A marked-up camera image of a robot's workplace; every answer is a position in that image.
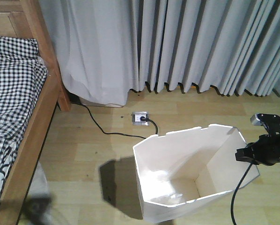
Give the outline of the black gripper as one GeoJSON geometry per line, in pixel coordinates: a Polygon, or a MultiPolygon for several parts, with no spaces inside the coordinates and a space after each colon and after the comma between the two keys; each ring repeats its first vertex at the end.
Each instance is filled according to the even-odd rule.
{"type": "Polygon", "coordinates": [[[237,161],[249,162],[254,165],[274,165],[280,163],[280,135],[261,135],[259,140],[237,149],[237,161]]]}

